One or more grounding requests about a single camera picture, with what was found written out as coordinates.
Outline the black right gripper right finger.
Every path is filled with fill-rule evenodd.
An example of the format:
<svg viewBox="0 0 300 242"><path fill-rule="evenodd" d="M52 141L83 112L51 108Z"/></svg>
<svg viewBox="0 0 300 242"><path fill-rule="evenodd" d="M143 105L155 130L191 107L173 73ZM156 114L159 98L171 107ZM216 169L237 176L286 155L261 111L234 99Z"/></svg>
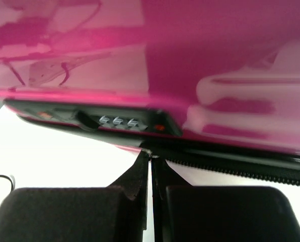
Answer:
<svg viewBox="0 0 300 242"><path fill-rule="evenodd" d="M300 241L288 198L262 186L193 186L151 160L155 241Z"/></svg>

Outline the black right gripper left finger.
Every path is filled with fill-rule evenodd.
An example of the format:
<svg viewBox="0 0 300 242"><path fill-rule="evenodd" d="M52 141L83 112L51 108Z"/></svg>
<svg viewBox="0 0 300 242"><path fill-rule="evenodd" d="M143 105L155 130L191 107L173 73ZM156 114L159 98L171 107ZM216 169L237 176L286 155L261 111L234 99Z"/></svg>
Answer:
<svg viewBox="0 0 300 242"><path fill-rule="evenodd" d="M0 241L142 241L148 160L104 188L21 188L0 206Z"/></svg>

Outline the pink suitcase with dark lining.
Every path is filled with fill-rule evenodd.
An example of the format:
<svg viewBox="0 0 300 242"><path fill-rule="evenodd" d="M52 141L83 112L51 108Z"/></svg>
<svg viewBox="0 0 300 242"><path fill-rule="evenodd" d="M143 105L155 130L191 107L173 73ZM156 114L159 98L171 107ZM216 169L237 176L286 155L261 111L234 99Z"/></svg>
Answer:
<svg viewBox="0 0 300 242"><path fill-rule="evenodd" d="M300 187L300 1L0 1L21 119Z"/></svg>

